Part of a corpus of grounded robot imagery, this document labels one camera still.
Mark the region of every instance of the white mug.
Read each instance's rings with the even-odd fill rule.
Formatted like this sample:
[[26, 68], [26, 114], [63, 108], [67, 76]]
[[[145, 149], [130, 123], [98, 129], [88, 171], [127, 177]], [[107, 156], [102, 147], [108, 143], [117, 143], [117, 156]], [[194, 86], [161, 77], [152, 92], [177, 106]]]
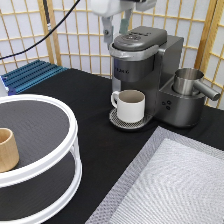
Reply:
[[111, 103], [117, 108], [117, 117], [126, 123], [135, 123], [144, 117], [145, 95], [137, 90], [115, 91]]

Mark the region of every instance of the single-serve coffee maker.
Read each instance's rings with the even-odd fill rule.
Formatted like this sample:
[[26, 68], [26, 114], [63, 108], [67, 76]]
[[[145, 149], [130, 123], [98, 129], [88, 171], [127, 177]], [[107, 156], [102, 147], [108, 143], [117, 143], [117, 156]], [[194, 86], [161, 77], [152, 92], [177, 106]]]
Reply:
[[113, 110], [110, 121], [114, 125], [134, 130], [156, 118], [176, 127], [191, 127], [200, 120], [206, 96], [219, 99], [219, 93], [201, 82], [202, 72], [178, 70], [183, 41], [167, 35], [165, 30], [145, 26], [115, 38], [109, 47], [113, 57], [113, 92], [144, 93], [145, 117], [138, 124], [125, 124]]

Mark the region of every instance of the shoji screen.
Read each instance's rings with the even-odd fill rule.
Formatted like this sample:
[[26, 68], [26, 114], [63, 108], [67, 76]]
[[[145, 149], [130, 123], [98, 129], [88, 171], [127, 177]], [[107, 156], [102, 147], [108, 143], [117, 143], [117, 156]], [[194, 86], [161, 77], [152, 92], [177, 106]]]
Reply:
[[[43, 38], [46, 33], [42, 0], [0, 0], [1, 56], [23, 51]], [[25, 54], [0, 61], [0, 75], [36, 59], [52, 61], [51, 49], [47, 47], [46, 42]]]
[[[75, 0], [48, 0], [53, 26], [62, 19], [74, 2]], [[170, 35], [184, 37], [180, 67], [194, 67], [206, 15], [215, 2], [216, 0], [157, 0], [156, 8], [144, 13], [134, 12], [130, 28], [140, 25], [164, 28]], [[122, 14], [114, 16], [115, 33], [119, 31], [121, 18]], [[57, 30], [57, 34], [56, 50], [59, 49], [61, 56], [58, 61], [61, 60], [63, 66], [93, 74], [111, 74], [111, 60], [103, 42], [101, 18], [92, 13], [91, 0], [81, 0], [67, 21]]]
[[[53, 26], [62, 19], [74, 2], [74, 0], [48, 0]], [[90, 3], [90, 0], [82, 0], [58, 28], [56, 37], [58, 44], [56, 43], [55, 47], [56, 50], [60, 49], [63, 66], [109, 76], [111, 62], [106, 44], [103, 42], [101, 19], [91, 12]]]
[[201, 70], [205, 73], [205, 83], [222, 93], [217, 102], [207, 104], [224, 110], [224, 0], [219, 0], [206, 45]]
[[157, 0], [154, 9], [134, 12], [132, 28], [151, 26], [184, 37], [180, 67], [194, 67], [209, 3], [210, 0]]

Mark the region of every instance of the black table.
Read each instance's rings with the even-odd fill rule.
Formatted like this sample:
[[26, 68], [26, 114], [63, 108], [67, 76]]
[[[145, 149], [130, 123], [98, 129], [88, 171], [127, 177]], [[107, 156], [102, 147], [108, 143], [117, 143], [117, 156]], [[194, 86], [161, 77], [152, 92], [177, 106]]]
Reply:
[[74, 112], [83, 163], [80, 187], [70, 203], [46, 223], [85, 223], [158, 126], [224, 149], [224, 111], [204, 107], [200, 123], [177, 129], [153, 120], [126, 133], [109, 122], [111, 80], [70, 69], [23, 92], [59, 99]]

